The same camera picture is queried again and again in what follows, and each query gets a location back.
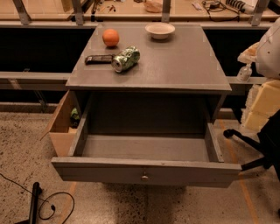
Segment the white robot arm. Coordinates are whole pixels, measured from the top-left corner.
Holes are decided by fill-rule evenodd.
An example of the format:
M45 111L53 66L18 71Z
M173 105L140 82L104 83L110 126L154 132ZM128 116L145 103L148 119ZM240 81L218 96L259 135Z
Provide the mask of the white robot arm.
M265 32L260 41L243 51L237 60L255 63L256 71L270 79L280 79L280 17Z

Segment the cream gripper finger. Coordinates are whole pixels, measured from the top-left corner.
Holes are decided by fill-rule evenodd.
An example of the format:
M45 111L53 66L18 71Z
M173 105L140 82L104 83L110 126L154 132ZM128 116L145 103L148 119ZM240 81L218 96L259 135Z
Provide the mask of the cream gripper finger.
M258 46L259 46L258 42L254 43L245 51L241 52L237 60L244 64L251 64L253 62L256 62L256 52Z

